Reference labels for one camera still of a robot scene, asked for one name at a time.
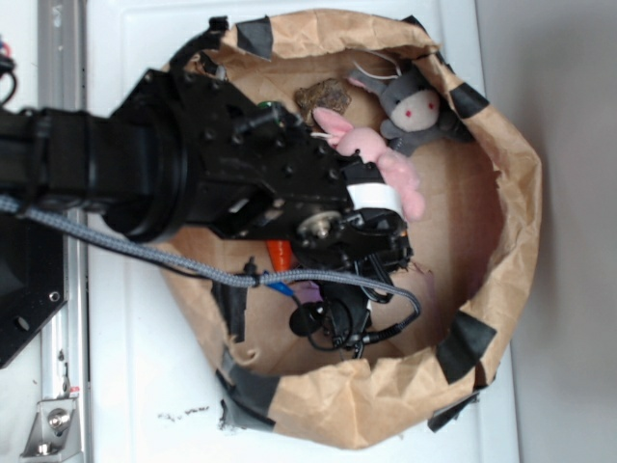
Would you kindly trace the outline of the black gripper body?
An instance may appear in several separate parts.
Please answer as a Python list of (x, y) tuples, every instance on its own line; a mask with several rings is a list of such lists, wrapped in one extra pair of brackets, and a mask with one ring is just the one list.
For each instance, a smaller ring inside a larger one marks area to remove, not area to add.
[(111, 214), (137, 242), (184, 226), (223, 239), (287, 240), (308, 268), (394, 271), (412, 248), (402, 214), (355, 210), (347, 186), (386, 183), (281, 105), (252, 103), (229, 82), (151, 70), (114, 112), (146, 195)]

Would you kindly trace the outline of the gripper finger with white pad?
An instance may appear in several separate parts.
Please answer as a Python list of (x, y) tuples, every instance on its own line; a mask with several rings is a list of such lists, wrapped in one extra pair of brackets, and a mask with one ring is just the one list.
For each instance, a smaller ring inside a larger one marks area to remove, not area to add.
[(347, 186), (355, 210), (385, 209), (402, 214), (399, 194), (386, 183), (358, 183)]

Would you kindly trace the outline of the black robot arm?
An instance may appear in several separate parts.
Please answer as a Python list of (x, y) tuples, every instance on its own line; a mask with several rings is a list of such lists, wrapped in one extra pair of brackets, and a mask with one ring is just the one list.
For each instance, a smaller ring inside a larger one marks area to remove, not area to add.
[(405, 267), (396, 192), (296, 114), (229, 82), (151, 70), (116, 112), (1, 115), (1, 190), (24, 207), (100, 214), (136, 242), (185, 226), (226, 240), (286, 240), (309, 268)]

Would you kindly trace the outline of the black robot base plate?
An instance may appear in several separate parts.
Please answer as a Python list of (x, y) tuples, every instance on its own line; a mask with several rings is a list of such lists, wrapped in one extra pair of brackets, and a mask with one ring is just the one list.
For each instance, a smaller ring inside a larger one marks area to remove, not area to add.
[(1, 217), (1, 367), (66, 301), (65, 241), (41, 225)]

